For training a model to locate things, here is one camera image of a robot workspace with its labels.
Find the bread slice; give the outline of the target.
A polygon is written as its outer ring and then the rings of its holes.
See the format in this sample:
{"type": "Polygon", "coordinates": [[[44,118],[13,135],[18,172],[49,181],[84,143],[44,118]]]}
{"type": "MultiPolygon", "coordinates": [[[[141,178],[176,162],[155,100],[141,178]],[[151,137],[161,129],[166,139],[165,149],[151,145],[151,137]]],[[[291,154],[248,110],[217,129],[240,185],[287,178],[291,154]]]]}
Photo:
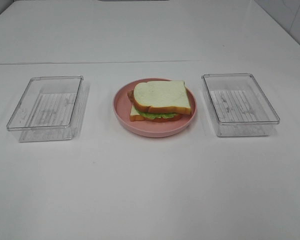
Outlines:
{"type": "Polygon", "coordinates": [[[177,116],[173,117],[173,118],[168,118],[168,119],[164,119],[164,118],[155,118],[155,119],[149,119],[149,118],[145,118],[141,115],[139,115],[139,113],[137,112],[139,110],[136,109],[136,107],[134,106],[134,104],[132,104],[131,107],[131,111],[130,111],[130,116],[129,116],[129,120],[131,122],[135,122],[135,121],[151,121],[151,122],[157,122],[157,123],[163,123],[163,122],[173,122],[173,121],[178,121],[182,118],[182,114],[178,114],[177,116]]]}
{"type": "Polygon", "coordinates": [[[153,80],[138,83],[132,90],[133,105],[142,113],[192,113],[185,82],[182,80],[153,80]]]}

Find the green lettuce leaf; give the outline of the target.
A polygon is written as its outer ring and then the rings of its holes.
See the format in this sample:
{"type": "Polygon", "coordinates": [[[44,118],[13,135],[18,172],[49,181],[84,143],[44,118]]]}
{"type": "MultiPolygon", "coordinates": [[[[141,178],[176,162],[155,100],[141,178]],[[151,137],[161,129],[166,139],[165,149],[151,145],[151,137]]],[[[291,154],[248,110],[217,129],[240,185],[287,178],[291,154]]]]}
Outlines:
{"type": "Polygon", "coordinates": [[[169,112],[169,113],[149,113],[149,112],[141,112],[141,111],[137,111],[137,112],[142,117],[145,117],[145,118],[151,119],[151,120],[159,119],[159,118],[171,119],[171,118],[174,118],[179,115],[178,113],[172,113],[172,112],[169,112]]]}

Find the clear plastic tray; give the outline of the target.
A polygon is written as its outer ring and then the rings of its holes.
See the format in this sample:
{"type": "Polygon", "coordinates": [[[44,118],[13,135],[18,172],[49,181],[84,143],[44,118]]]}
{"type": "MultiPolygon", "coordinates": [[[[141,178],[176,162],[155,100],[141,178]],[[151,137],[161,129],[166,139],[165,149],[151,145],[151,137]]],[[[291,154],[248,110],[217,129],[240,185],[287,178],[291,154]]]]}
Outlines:
{"type": "Polygon", "coordinates": [[[20,143],[71,140],[81,131],[88,92],[80,75],[33,77],[6,129],[20,143]]]}
{"type": "Polygon", "coordinates": [[[252,74],[204,74],[201,79],[218,137],[269,136],[280,123],[280,117],[252,74]]]}

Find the clear left plastic tray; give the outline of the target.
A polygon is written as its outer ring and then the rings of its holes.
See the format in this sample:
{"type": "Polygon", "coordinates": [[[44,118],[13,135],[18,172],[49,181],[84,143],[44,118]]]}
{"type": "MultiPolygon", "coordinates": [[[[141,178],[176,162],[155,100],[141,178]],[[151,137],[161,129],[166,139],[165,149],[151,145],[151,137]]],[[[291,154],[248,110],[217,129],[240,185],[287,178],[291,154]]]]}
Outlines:
{"type": "Polygon", "coordinates": [[[71,140],[81,131],[88,92],[80,75],[33,77],[6,129],[20,143],[71,140]]]}

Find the bacon strip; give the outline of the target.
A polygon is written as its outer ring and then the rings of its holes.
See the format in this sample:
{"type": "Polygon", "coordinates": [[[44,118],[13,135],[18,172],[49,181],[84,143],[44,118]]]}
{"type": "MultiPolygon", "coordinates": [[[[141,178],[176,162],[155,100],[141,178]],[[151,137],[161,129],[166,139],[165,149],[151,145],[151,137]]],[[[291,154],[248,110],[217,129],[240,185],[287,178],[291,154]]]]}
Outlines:
{"type": "Polygon", "coordinates": [[[130,102],[134,103],[134,91],[133,90],[128,91],[127,96],[129,98],[130,102]]]}

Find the clear right plastic tray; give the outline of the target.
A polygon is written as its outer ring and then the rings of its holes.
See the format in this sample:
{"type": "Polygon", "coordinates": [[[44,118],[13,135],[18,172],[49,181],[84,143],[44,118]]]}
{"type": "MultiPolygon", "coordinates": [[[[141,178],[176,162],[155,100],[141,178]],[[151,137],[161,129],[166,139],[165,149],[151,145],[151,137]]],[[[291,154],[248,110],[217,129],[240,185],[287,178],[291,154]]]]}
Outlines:
{"type": "Polygon", "coordinates": [[[269,136],[280,123],[280,117],[252,74],[204,74],[201,79],[218,137],[269,136]]]}

